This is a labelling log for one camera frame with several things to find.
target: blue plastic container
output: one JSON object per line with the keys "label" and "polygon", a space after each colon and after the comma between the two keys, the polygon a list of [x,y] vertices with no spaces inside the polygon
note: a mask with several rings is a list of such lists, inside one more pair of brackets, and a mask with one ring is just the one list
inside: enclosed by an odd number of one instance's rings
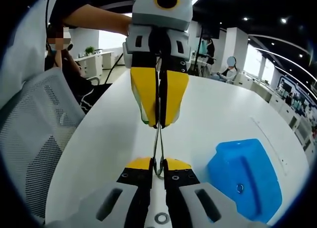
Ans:
{"label": "blue plastic container", "polygon": [[218,144],[208,172],[211,184],[252,221],[267,223],[282,204],[274,168],[258,139]]}

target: potted plant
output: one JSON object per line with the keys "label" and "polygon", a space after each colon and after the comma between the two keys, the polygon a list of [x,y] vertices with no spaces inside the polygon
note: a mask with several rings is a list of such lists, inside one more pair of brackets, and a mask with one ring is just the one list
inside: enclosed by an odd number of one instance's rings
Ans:
{"label": "potted plant", "polygon": [[86,53],[87,56],[90,56],[94,51],[95,51],[95,47],[93,47],[93,46],[88,46],[85,49],[85,53]]}

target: desk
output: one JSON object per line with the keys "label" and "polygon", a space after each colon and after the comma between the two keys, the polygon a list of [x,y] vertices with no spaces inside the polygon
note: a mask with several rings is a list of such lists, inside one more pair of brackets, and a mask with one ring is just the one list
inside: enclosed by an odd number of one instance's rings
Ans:
{"label": "desk", "polygon": [[103,68],[108,68],[109,65],[111,65],[111,53],[113,53],[113,51],[102,52],[100,54],[77,58],[75,61],[83,62],[82,66],[85,68],[85,77],[99,77],[103,73]]}
{"label": "desk", "polygon": [[[50,185],[46,221],[65,219],[76,212],[81,197],[106,181],[116,181],[129,161],[151,157],[155,133],[141,121],[128,70],[101,96],[68,142]],[[300,142],[268,103],[250,90],[215,80],[190,76],[179,119],[162,130],[162,137],[165,157],[191,164],[201,182],[207,181],[206,165],[218,143],[258,138],[274,166],[283,196],[269,224],[288,209],[309,173]],[[168,212],[164,183],[153,178],[145,227],[157,227],[154,215]],[[171,223],[160,227],[170,228]]]}

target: mesh office chair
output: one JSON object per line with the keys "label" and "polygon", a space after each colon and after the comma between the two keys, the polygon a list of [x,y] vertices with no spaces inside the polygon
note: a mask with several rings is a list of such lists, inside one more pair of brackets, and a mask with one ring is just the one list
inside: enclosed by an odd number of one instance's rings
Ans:
{"label": "mesh office chair", "polygon": [[50,182],[85,114],[59,68],[26,82],[0,110],[0,152],[16,191],[43,221]]}

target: black cable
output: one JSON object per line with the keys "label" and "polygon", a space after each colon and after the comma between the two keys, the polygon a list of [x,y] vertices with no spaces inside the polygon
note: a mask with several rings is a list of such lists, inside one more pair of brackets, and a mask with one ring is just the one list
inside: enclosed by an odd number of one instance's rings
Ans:
{"label": "black cable", "polygon": [[110,69],[110,72],[109,72],[108,77],[107,77],[107,79],[106,79],[106,81],[105,81],[105,84],[107,83],[107,81],[108,81],[108,79],[109,79],[109,77],[110,77],[111,72],[113,71],[114,67],[116,67],[116,65],[118,64],[119,60],[122,58],[122,56],[123,56],[123,53],[120,55],[120,57],[117,59],[117,61],[114,63],[114,65],[113,65],[112,68]]}
{"label": "black cable", "polygon": [[[50,0],[47,1],[47,3],[46,3],[46,10],[45,10],[45,29],[46,29],[46,36],[47,36],[47,34],[48,34],[48,31],[49,31],[49,23],[48,23],[49,3],[50,3]],[[49,50],[50,50],[50,53],[52,53],[52,48],[51,48],[51,46],[50,46],[50,44],[49,44],[49,41],[48,41],[48,38],[47,38],[47,37],[46,37],[46,43],[47,43],[47,45],[48,45],[48,48],[49,48]]]}

